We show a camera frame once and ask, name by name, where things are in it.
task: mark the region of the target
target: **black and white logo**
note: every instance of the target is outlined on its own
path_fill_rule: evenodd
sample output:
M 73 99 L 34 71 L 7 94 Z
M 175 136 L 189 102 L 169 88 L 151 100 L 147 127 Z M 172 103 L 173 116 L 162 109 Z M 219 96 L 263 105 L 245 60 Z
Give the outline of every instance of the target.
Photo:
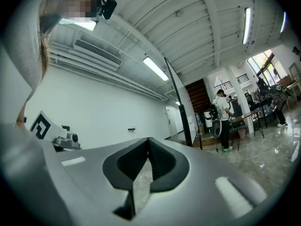
M 50 123 L 42 114 L 38 116 L 30 131 L 36 134 L 38 139 L 44 139 L 47 131 L 50 128 Z

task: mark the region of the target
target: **doorway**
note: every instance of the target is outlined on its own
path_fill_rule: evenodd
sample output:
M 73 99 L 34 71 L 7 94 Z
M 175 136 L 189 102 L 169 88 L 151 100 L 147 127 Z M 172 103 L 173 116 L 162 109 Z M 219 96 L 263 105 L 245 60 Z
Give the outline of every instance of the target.
M 170 137 L 172 137 L 177 134 L 177 128 L 175 126 L 174 114 L 172 111 L 172 107 L 166 106 L 166 115 L 167 115 L 169 134 L 170 134 Z

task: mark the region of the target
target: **wooden staircase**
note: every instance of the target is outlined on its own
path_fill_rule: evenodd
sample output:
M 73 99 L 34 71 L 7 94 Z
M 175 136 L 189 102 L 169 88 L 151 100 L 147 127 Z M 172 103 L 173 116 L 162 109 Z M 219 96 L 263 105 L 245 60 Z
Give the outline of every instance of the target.
M 185 86 L 195 113 L 200 113 L 210 108 L 210 99 L 203 79 Z

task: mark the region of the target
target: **black railing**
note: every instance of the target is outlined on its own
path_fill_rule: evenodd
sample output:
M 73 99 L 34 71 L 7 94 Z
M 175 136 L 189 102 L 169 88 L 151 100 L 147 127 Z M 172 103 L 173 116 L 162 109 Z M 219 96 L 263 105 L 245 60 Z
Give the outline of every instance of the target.
M 249 78 L 248 78 L 247 74 L 245 73 L 245 74 L 243 74 L 243 75 L 237 77 L 237 80 L 238 80 L 238 82 L 239 82 L 240 84 L 242 84 L 242 83 L 248 81 Z M 232 86 L 232 84 L 231 84 L 230 81 L 225 82 L 225 83 L 223 83 L 223 84 L 220 84 L 220 85 L 217 85 L 217 86 L 214 87 L 214 89 L 215 89 L 216 92 L 217 92 L 219 89 L 222 89 L 222 90 L 225 91 L 225 90 L 230 89 L 230 88 L 233 88 L 233 86 Z

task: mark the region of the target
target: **ceiling light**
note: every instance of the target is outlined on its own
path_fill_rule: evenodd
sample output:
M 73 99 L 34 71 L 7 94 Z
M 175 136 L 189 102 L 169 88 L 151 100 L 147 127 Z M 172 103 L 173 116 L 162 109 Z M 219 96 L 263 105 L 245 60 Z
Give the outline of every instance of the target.
M 95 26 L 96 26 L 96 22 L 94 22 L 94 21 L 79 23 L 79 22 L 75 22 L 72 19 L 64 19 L 64 18 L 61 19 L 60 24 L 75 24 L 77 26 L 86 28 L 86 29 L 91 30 L 91 31 L 93 31 Z
M 284 12 L 283 23 L 282 23 L 282 27 L 281 27 L 280 32 L 283 32 L 284 27 L 285 27 L 285 22 L 286 22 L 286 12 Z
M 250 22 L 251 22 L 251 8 L 247 8 L 245 11 L 245 33 L 244 33 L 243 44 L 246 44 L 248 42 Z
M 143 60 L 143 63 L 145 63 L 153 72 L 160 76 L 162 80 L 169 80 L 168 76 L 150 59 L 150 57 L 146 57 Z

